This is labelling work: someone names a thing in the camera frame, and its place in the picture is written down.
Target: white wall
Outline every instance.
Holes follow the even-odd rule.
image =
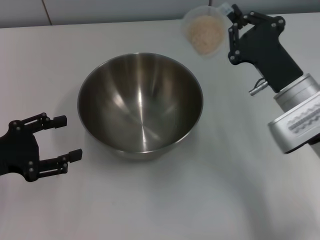
[[[49,25],[41,0],[0,0],[0,28]]]
[[[54,25],[181,18],[209,0],[44,0]],[[320,0],[223,0],[265,14],[320,12]]]
[[[320,12],[320,0],[227,0],[248,12]],[[44,0],[54,25],[181,18],[209,0]],[[0,28],[49,25],[41,0],[0,0]]]

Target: bowl rim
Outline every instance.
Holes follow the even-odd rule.
[[[184,135],[182,136],[179,140],[173,142],[173,143],[170,143],[168,145],[165,145],[163,147],[160,147],[160,148],[157,148],[155,150],[150,150],[150,151],[126,151],[126,150],[123,150],[123,149],[118,149],[118,148],[115,148],[109,144],[106,144],[105,142],[102,142],[101,140],[99,140],[98,138],[96,138],[86,127],[86,125],[84,124],[83,120],[82,120],[82,117],[80,115],[80,111],[79,111],[79,98],[80,98],[80,94],[83,90],[83,87],[84,85],[86,84],[86,82],[89,80],[89,77],[98,69],[100,68],[102,65],[105,65],[109,62],[111,62],[112,60],[115,60],[115,59],[118,59],[118,58],[121,58],[121,57],[124,57],[124,56],[129,56],[129,55],[136,55],[136,54],[140,54],[140,55],[153,55],[153,56],[160,56],[162,58],[166,58],[168,60],[171,60],[177,64],[179,64],[180,66],[182,66],[187,72],[189,72],[191,74],[191,76],[193,77],[193,79],[195,80],[195,83],[196,85],[198,86],[198,89],[200,91],[200,95],[201,95],[201,109],[200,109],[200,112],[199,112],[199,116],[197,118],[197,120],[195,121],[195,123],[193,124],[193,126],[191,127],[191,129]],[[77,103],[76,103],[76,107],[77,107],[77,112],[78,112],[78,116],[79,116],[79,119],[81,121],[81,124],[82,126],[84,127],[84,129],[89,133],[89,135],[91,135],[91,137],[93,137],[94,139],[96,139],[98,142],[100,142],[101,144],[103,144],[104,146],[107,146],[108,148],[114,150],[114,151],[117,151],[118,153],[120,154],[149,154],[149,153],[155,153],[155,152],[159,152],[159,151],[162,151],[162,150],[165,150],[165,149],[168,149],[170,147],[173,147],[174,145],[177,145],[178,143],[180,143],[183,139],[185,139],[190,133],[191,131],[195,128],[195,126],[197,125],[197,123],[199,122],[200,120],[200,117],[202,115],[202,111],[203,111],[203,108],[204,108],[204,95],[203,95],[203,91],[202,91],[202,88],[200,86],[200,83],[198,81],[198,79],[196,78],[196,76],[185,66],[183,65],[182,63],[178,62],[177,60],[171,58],[171,57],[168,57],[168,56],[165,56],[165,55],[161,55],[161,54],[158,54],[158,53],[152,53],[152,52],[133,52],[133,53],[126,53],[126,54],[122,54],[122,55],[119,55],[119,56],[115,56],[113,58],[110,58],[109,60],[101,63],[99,66],[97,66],[94,70],[92,70],[90,72],[90,74],[85,78],[85,80],[83,81],[81,87],[80,87],[80,90],[79,90],[79,93],[78,93],[78,97],[77,97]]]

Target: uncooked rice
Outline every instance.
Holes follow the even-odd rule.
[[[190,23],[187,37],[200,55],[210,54],[224,39],[222,23],[213,16],[199,16]]]

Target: clear plastic cup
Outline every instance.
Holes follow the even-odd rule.
[[[214,32],[209,32],[207,31],[207,29],[205,27],[203,27],[203,32],[202,29],[197,30],[197,36],[194,34],[192,35],[191,32],[192,28],[194,28],[194,24],[196,24],[196,21],[198,21],[199,24],[200,21],[205,20],[205,22],[207,21],[211,21],[214,18],[215,19],[215,23],[216,23],[216,29],[221,29],[221,31],[219,31],[216,35],[217,38],[219,38],[219,41],[217,39],[214,39]],[[221,13],[221,8],[216,8],[213,6],[199,6],[197,8],[192,9],[191,11],[189,11],[182,19],[182,25],[181,25],[181,29],[182,29],[182,33],[183,35],[186,37],[186,39],[191,43],[191,45],[193,46],[193,48],[198,52],[198,54],[200,54],[203,57],[212,57],[223,45],[223,42],[226,39],[226,35],[227,35],[227,27],[225,25],[225,19],[224,19],[224,15]],[[213,24],[213,20],[211,23],[206,24],[204,23],[207,27]],[[203,48],[201,48],[201,41],[202,43],[204,43],[203,45],[205,45],[207,47],[207,51],[202,51]]]

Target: table surface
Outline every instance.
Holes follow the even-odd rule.
[[[280,42],[320,79],[320,13],[283,15]],[[150,162],[111,155],[84,130],[77,96],[99,64],[127,53],[173,58],[198,79],[201,119],[181,145]],[[0,29],[0,134],[46,112],[68,126],[36,133],[40,159],[82,148],[67,174],[28,183],[0,177],[1,240],[315,240],[320,238],[320,159],[306,145],[289,155],[267,123],[283,112],[250,64],[233,66],[225,43],[203,59],[180,21]]]

